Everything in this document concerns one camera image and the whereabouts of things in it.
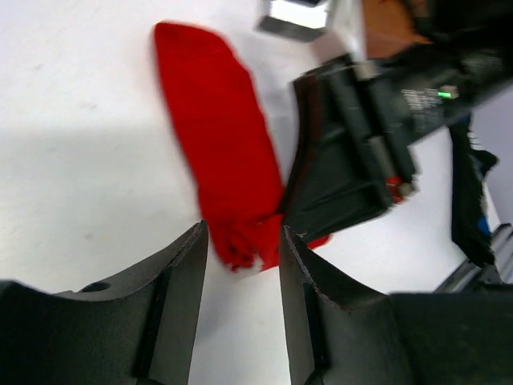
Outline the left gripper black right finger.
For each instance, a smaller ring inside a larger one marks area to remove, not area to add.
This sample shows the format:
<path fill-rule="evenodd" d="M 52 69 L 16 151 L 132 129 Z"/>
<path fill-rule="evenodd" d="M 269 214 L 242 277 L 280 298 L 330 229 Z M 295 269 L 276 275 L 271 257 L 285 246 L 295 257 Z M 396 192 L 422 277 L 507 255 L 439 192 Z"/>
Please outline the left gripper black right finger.
<path fill-rule="evenodd" d="M 509 384 L 512 287 L 463 262 L 431 293 L 383 294 L 289 228 L 280 280 L 294 384 Z"/>

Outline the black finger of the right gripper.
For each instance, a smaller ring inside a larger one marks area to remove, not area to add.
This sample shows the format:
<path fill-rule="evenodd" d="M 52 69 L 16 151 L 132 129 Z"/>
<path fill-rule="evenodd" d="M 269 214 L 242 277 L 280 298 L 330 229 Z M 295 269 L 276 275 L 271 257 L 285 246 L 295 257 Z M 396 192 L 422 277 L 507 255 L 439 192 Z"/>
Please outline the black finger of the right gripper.
<path fill-rule="evenodd" d="M 297 152 L 280 210 L 312 242 L 381 216 L 415 190 L 417 170 L 390 89 L 372 60 L 330 60 L 293 81 Z"/>

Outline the red santa sock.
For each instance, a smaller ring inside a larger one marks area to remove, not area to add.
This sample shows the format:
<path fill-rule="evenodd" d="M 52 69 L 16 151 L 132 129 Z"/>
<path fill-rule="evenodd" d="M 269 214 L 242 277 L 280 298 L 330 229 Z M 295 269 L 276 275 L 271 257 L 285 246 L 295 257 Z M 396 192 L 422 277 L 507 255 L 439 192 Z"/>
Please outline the red santa sock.
<path fill-rule="evenodd" d="M 232 270 L 275 267 L 285 186 L 247 67 L 201 27 L 159 22 L 153 36 L 160 87 L 217 255 Z"/>

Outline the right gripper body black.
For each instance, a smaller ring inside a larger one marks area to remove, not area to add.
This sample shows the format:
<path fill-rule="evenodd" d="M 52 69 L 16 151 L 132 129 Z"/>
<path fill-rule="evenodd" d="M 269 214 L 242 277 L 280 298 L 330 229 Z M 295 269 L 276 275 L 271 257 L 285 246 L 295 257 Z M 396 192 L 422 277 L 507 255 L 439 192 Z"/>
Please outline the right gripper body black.
<path fill-rule="evenodd" d="M 362 106 L 358 146 L 373 139 L 401 160 L 407 145 L 455 124 L 512 84 L 512 44 L 494 24 L 426 38 L 389 57 L 370 59 L 378 73 L 357 84 Z"/>

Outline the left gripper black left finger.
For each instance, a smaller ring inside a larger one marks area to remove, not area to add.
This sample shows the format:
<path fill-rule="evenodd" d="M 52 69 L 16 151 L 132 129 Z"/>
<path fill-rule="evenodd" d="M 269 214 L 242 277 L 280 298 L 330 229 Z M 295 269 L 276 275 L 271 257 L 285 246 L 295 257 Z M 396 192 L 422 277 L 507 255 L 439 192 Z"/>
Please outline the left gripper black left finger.
<path fill-rule="evenodd" d="M 208 227 L 78 292 L 1 283 L 4 384 L 185 384 Z"/>

